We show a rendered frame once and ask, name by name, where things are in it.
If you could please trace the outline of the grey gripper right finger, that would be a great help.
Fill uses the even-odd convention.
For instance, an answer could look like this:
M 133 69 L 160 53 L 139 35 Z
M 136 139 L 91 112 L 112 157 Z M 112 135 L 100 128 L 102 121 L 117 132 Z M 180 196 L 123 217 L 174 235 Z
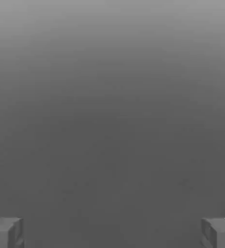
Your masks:
M 201 219 L 201 248 L 225 248 L 225 217 Z

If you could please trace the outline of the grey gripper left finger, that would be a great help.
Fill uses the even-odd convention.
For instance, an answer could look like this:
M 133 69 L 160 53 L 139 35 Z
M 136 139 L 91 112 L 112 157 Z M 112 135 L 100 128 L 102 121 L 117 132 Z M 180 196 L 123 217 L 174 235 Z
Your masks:
M 0 248 L 25 248 L 23 218 L 0 217 Z

